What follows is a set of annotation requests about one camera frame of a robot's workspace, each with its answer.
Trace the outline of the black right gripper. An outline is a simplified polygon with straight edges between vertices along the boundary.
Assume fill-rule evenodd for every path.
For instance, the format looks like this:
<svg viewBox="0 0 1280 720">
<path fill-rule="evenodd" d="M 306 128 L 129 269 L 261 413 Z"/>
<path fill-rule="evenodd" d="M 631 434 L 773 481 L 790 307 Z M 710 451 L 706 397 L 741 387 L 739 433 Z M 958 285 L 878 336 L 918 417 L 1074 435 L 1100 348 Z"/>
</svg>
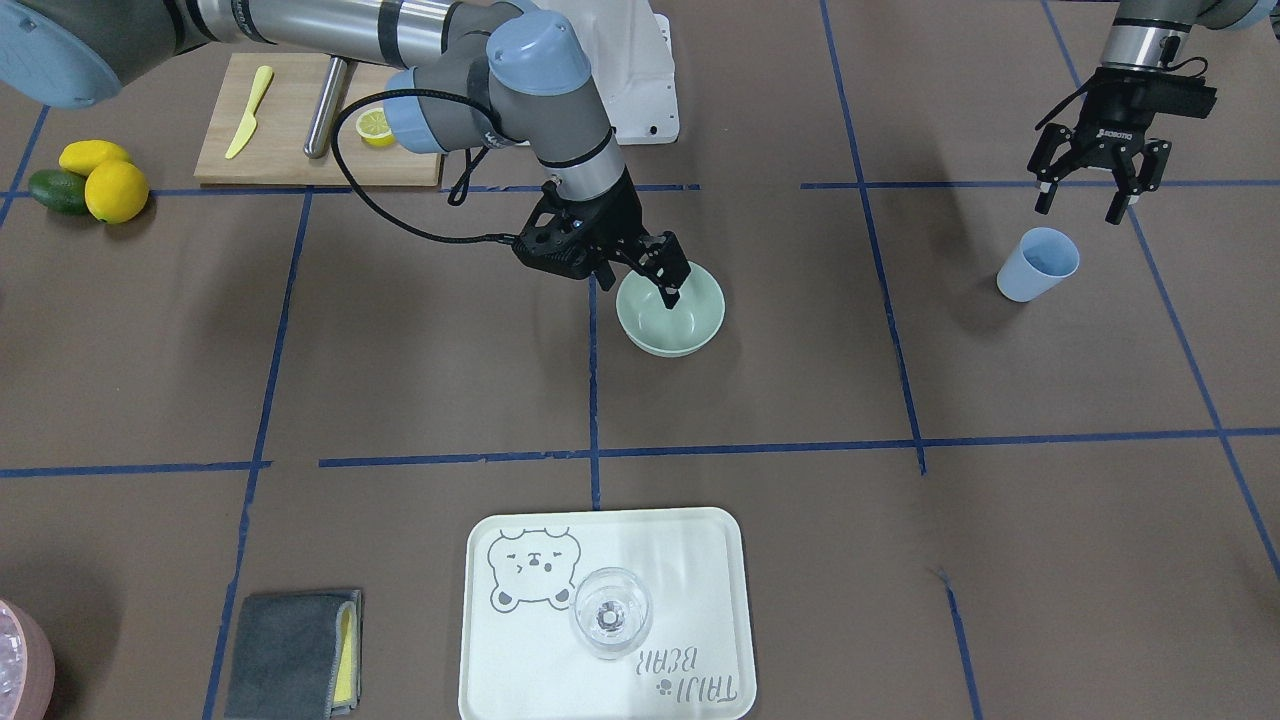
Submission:
<svg viewBox="0 0 1280 720">
<path fill-rule="evenodd" d="M 572 201 L 552 179 L 512 245 L 526 266 L 581 281 L 590 275 L 602 292 L 617 275 L 611 263 L 623 263 L 658 290 L 666 310 L 673 310 L 691 266 L 675 232 L 649 234 L 643 206 L 628 170 L 602 196 Z"/>
</svg>

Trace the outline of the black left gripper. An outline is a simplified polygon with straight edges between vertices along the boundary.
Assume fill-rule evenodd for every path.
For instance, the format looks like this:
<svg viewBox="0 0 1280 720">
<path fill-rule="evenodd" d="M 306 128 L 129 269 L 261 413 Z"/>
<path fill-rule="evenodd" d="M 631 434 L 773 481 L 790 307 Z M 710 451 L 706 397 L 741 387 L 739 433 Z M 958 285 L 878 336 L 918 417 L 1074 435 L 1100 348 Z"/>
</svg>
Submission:
<svg viewBox="0 0 1280 720">
<path fill-rule="evenodd" d="M 1156 191 L 1172 143 L 1149 137 L 1158 115 L 1204 119 L 1217 90 L 1201 76 L 1100 68 L 1037 123 L 1038 142 L 1028 161 L 1038 196 L 1034 210 L 1048 215 L 1057 184 L 1071 173 L 1106 170 L 1117 186 L 1105 220 L 1119 225 L 1135 202 L 1134 191 Z"/>
</svg>

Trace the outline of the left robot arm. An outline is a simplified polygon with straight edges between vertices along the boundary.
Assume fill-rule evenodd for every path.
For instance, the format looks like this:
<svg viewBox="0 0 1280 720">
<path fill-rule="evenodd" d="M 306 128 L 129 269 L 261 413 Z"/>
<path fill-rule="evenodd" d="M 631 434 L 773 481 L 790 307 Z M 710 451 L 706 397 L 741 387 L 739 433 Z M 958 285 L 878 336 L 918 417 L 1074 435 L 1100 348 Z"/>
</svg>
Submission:
<svg viewBox="0 0 1280 720">
<path fill-rule="evenodd" d="M 1121 1 L 1093 74 L 1036 126 L 1027 169 L 1038 184 L 1036 211 L 1048 214 L 1059 184 L 1080 169 L 1116 184 L 1105 219 L 1119 224 L 1143 193 L 1161 186 L 1172 145 L 1149 136 L 1156 117 L 1204 119 L 1217 90 L 1203 72 L 1185 76 L 1179 55 L 1194 27 L 1245 29 L 1275 1 Z"/>
</svg>

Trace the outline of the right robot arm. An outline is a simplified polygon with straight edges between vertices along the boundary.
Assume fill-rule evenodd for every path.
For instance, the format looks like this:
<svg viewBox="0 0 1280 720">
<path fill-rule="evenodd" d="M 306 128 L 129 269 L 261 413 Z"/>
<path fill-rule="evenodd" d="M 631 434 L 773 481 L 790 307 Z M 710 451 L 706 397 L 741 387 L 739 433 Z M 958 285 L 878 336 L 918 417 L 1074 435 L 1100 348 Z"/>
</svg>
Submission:
<svg viewBox="0 0 1280 720">
<path fill-rule="evenodd" d="M 570 18 L 534 1 L 5 1 L 3 82 L 51 108 L 116 96 L 164 61 L 250 41 L 393 69 L 380 105 L 416 154 L 527 145 L 545 173 L 522 229 L 440 236 L 502 243 L 532 269 L 614 283 L 614 264 L 675 307 L 691 266 L 675 233 L 652 234 L 593 64 Z"/>
</svg>

